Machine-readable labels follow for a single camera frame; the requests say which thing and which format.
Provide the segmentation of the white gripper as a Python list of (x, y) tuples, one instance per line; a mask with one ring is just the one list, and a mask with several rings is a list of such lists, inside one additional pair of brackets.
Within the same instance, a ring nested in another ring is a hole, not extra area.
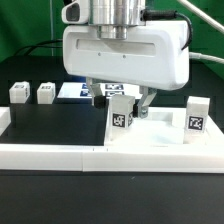
[(72, 25), (63, 34), (63, 62), (68, 74), (87, 77), (97, 109), (106, 106), (106, 97), (96, 79), (140, 86), (141, 98), (133, 106), (133, 116), (146, 118), (156, 89), (176, 90), (188, 82), (186, 40), (184, 21), (151, 21), (131, 27), (124, 40), (99, 39), (94, 27)]

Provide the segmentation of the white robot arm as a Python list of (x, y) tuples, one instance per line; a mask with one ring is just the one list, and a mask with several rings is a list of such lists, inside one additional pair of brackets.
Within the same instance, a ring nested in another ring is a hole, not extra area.
[(63, 63), (86, 79), (92, 104), (105, 105), (99, 83), (140, 87), (134, 115), (145, 118), (158, 90), (177, 90), (189, 79), (191, 21), (175, 11), (155, 11), (145, 0), (72, 0), (62, 9)]

